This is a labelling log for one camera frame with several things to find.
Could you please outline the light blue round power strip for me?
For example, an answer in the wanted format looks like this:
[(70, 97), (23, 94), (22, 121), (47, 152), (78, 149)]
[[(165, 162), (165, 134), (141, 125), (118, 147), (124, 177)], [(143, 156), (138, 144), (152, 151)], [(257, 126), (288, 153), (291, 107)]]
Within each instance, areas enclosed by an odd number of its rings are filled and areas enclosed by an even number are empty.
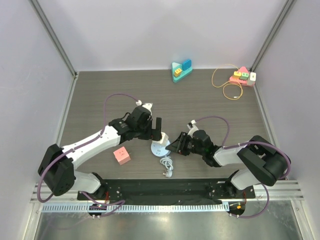
[(152, 142), (151, 144), (151, 152), (153, 155), (155, 155), (158, 158), (164, 158), (167, 157), (171, 151), (167, 150), (166, 147), (170, 145), (170, 141), (168, 140), (166, 145), (161, 145), (159, 143), (156, 142)]

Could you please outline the pink cube socket adapter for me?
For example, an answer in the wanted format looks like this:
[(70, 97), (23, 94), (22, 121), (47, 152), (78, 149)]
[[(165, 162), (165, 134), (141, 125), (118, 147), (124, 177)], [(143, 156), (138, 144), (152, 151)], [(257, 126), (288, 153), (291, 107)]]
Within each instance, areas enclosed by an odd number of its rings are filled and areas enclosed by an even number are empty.
[(113, 152), (113, 155), (117, 160), (117, 162), (119, 163), (119, 165), (121, 166), (131, 160), (130, 154), (128, 153), (127, 149), (124, 146), (115, 150)]

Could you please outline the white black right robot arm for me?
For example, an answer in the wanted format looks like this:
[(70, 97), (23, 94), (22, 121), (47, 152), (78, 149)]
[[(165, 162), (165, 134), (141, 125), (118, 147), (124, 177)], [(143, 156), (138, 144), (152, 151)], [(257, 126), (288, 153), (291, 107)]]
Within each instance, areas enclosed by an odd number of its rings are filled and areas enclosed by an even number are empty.
[(215, 145), (204, 130), (181, 132), (166, 149), (183, 156), (200, 155), (208, 166), (215, 168), (244, 164), (245, 169), (232, 173), (222, 187), (231, 198), (237, 198), (253, 185), (272, 187), (277, 180), (285, 178), (291, 167), (290, 158), (259, 135), (248, 142), (225, 147)]

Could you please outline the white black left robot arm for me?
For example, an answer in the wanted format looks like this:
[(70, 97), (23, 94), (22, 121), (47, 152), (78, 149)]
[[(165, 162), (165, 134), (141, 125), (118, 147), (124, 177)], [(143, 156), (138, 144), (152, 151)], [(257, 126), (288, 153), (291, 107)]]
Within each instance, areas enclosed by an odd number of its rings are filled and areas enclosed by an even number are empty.
[(77, 169), (99, 153), (132, 139), (159, 141), (162, 138), (162, 118), (153, 118), (152, 104), (146, 103), (110, 121), (102, 130), (76, 143), (49, 146), (38, 168), (40, 182), (58, 197), (69, 191), (89, 195), (95, 200), (105, 197), (108, 185), (97, 173)]

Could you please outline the white cube socket adapter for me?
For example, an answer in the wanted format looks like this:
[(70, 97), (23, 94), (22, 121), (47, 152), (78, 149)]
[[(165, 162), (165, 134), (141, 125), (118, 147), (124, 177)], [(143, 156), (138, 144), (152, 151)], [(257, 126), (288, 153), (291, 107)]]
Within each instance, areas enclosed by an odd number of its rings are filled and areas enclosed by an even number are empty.
[(161, 145), (161, 146), (166, 146), (167, 145), (167, 143), (168, 143), (168, 141), (169, 141), (169, 136), (165, 133), (165, 132), (162, 132), (161, 133), (161, 139), (160, 139), (160, 141), (159, 141), (159, 144)]

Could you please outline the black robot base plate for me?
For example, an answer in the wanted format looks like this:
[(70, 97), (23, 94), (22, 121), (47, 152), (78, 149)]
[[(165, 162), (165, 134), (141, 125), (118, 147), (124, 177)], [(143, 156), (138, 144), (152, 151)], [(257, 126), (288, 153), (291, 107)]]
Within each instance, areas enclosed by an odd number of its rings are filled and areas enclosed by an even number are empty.
[[(153, 192), (153, 191), (182, 191), (183, 189), (200, 190), (200, 195), (191, 194), (192, 198), (205, 198), (218, 200), (218, 197), (211, 197), (211, 192), (218, 191), (218, 194), (226, 194), (227, 197), (235, 198), (240, 197), (240, 194), (245, 195), (245, 190), (240, 190), (233, 194), (227, 190), (225, 178), (162, 178), (162, 179), (104, 179), (103, 185), (95, 193), (90, 193), (89, 197), (96, 201), (104, 201), (108, 199), (114, 203), (119, 200), (125, 200), (126, 202), (132, 201), (143, 201), (143, 200), (155, 200), (161, 201), (164, 199), (178, 201), (184, 196), (137, 196), (138, 192)], [(120, 187), (124, 187), (125, 195), (120, 196), (115, 194), (116, 190), (120, 190)]]

